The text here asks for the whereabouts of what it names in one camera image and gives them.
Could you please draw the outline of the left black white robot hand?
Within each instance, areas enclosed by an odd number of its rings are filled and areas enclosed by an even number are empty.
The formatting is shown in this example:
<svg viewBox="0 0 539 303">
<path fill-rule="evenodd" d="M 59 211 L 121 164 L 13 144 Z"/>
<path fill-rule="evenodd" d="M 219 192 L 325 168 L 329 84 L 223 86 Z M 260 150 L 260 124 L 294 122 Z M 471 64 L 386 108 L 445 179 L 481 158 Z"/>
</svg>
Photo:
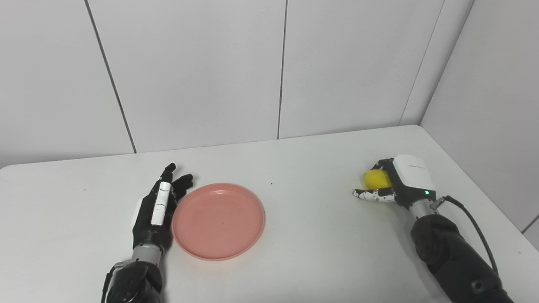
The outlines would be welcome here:
<svg viewBox="0 0 539 303">
<path fill-rule="evenodd" d="M 194 186 L 192 174 L 174 180 L 175 163 L 164 168 L 160 178 L 141 201 L 141 206 L 132 228 L 133 248 L 155 245 L 163 253 L 173 241 L 171 221 L 180 200 Z"/>
</svg>

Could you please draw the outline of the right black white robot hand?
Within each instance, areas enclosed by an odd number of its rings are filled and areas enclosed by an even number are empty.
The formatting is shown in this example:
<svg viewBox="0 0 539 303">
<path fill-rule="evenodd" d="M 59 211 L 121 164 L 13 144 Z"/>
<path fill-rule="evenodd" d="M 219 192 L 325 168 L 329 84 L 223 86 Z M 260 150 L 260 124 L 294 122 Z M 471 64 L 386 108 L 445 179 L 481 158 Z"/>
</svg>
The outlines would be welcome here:
<svg viewBox="0 0 539 303">
<path fill-rule="evenodd" d="M 364 201 L 395 202 L 410 209 L 418 201 L 437 199 L 425 161 L 412 155 L 380 159 L 364 173 L 363 181 L 365 189 L 356 189 L 353 195 Z"/>
</svg>

